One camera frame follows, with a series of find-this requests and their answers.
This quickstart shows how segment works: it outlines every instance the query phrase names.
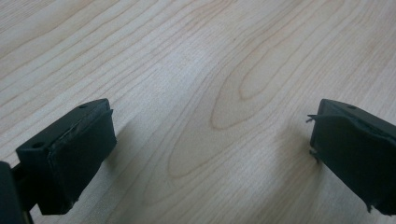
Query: small hole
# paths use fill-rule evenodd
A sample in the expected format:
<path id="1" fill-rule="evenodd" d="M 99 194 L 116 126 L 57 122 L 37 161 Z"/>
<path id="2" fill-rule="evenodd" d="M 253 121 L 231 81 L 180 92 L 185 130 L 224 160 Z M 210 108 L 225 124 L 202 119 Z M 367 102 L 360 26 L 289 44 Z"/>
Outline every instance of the small hole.
<path id="1" fill-rule="evenodd" d="M 38 142 L 38 143 L 34 143 L 32 145 L 32 148 L 38 148 L 38 147 L 42 147 L 42 146 L 44 146 L 44 143 L 43 142 Z"/>

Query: black clamp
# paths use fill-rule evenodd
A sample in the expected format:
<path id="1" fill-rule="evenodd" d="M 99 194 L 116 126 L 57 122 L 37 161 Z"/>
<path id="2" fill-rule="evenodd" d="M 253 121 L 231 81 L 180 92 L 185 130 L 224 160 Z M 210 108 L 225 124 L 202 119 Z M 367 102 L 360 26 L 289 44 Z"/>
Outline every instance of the black clamp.
<path id="1" fill-rule="evenodd" d="M 311 154 L 328 166 L 367 205 L 396 214 L 396 127 L 357 108 L 320 102 Z"/>
<path id="2" fill-rule="evenodd" d="M 107 99 L 80 105 L 20 147 L 14 168 L 0 161 L 0 223 L 67 213 L 117 143 Z"/>

